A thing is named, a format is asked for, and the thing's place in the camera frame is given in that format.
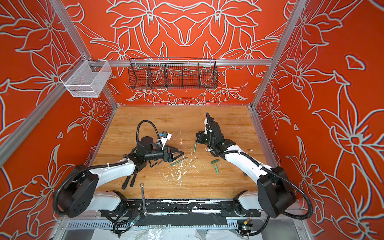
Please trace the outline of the black screwdriver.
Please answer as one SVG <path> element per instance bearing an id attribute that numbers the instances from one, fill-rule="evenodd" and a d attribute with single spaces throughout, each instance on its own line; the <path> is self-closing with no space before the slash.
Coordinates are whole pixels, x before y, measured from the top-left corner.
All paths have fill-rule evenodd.
<path id="1" fill-rule="evenodd" d="M 125 190 L 128 186 L 128 183 L 130 182 L 131 176 L 127 176 L 125 181 L 122 184 L 122 190 Z"/>
<path id="2" fill-rule="evenodd" d="M 130 187 L 131 187 L 131 188 L 135 185 L 136 177 L 137 177 L 137 174 L 134 174 L 134 175 L 133 175 L 133 178 L 132 178 L 132 180 L 131 180 L 131 183 L 130 183 Z"/>

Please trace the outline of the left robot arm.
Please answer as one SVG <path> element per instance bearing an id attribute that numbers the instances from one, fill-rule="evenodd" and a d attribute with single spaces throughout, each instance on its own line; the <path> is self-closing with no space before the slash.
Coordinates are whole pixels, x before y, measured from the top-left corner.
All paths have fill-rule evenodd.
<path id="1" fill-rule="evenodd" d="M 167 145 L 172 135 L 156 131 L 157 140 L 149 136 L 139 137 L 142 120 L 137 126 L 136 146 L 121 161 L 113 164 L 86 167 L 76 166 L 53 195 L 53 210 L 57 215 L 74 218 L 87 211 L 115 210 L 123 201 L 115 192 L 97 191 L 102 185 L 122 177 L 138 174 L 150 161 L 173 163 L 184 152 Z"/>

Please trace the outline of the metal wrench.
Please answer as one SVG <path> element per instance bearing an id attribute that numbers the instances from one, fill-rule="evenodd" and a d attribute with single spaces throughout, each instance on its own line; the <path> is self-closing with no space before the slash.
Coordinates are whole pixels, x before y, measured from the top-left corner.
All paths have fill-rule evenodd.
<path id="1" fill-rule="evenodd" d="M 142 194 L 142 210 L 143 210 L 144 216 L 146 217 L 148 215 L 148 210 L 146 205 L 144 183 L 140 183 L 140 187 L 141 187 L 141 194 Z"/>

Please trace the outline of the clear plastic bin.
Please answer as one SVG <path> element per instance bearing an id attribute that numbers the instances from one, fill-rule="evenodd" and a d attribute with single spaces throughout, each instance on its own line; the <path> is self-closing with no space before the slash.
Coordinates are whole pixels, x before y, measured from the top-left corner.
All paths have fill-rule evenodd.
<path id="1" fill-rule="evenodd" d="M 60 81 L 74 98 L 98 98 L 107 84 L 112 69 L 108 61 L 78 61 Z"/>

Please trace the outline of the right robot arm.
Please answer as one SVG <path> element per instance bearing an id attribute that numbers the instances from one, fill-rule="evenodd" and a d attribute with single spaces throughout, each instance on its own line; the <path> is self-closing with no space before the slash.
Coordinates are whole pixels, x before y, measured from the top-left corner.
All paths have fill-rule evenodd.
<path id="1" fill-rule="evenodd" d="M 255 209 L 265 212 L 275 219 L 284 215 L 292 219 L 306 220 L 313 215 L 313 204 L 309 196 L 291 182 L 281 167 L 271 167 L 261 163 L 244 152 L 234 141 L 226 139 L 219 124 L 206 112 L 205 129 L 196 134 L 197 143 L 206 145 L 211 155 L 222 158 L 245 173 L 257 185 L 257 192 L 245 191 L 238 196 L 240 206 L 245 210 Z M 307 212 L 296 215 L 287 212 L 296 201 L 299 193 L 307 203 Z"/>

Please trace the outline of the light green cap right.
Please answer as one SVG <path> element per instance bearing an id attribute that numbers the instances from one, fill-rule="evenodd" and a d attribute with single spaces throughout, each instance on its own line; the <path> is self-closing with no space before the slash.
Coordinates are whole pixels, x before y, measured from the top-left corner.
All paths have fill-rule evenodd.
<path id="1" fill-rule="evenodd" d="M 215 172 L 216 172 L 216 174 L 220 174 L 220 170 L 219 170 L 219 167 L 218 167 L 218 165 L 214 165 L 214 169 L 215 169 Z"/>

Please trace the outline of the black screwdriver right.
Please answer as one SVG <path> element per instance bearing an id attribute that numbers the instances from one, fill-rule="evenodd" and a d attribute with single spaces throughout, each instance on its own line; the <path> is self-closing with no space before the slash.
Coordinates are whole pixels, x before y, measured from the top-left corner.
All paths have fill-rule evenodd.
<path id="1" fill-rule="evenodd" d="M 130 183 L 130 187 L 131 187 L 131 188 L 135 185 L 136 177 L 137 177 L 137 174 L 134 174 L 134 175 L 133 175 L 133 178 L 132 178 L 132 180 L 131 180 L 131 183 Z"/>

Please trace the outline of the black screwdriver left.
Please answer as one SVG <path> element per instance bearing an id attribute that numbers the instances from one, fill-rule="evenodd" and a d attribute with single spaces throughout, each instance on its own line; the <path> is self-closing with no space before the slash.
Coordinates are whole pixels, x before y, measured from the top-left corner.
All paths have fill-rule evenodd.
<path id="1" fill-rule="evenodd" d="M 122 190 L 125 190 L 128 186 L 128 183 L 130 182 L 131 176 L 127 176 L 125 181 L 122 184 Z"/>

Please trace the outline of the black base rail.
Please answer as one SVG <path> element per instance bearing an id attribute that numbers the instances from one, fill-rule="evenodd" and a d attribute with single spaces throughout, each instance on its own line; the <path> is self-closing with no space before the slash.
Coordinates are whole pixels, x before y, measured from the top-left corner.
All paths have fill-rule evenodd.
<path id="1" fill-rule="evenodd" d="M 222 217 L 260 217 L 260 210 L 242 209 L 240 204 L 232 199 L 146 199 L 146 210 L 149 215 L 183 215 L 211 214 Z M 103 210 L 102 216 L 117 217 L 124 210 L 137 215 L 144 210 L 141 199 L 122 201 L 112 211 Z"/>

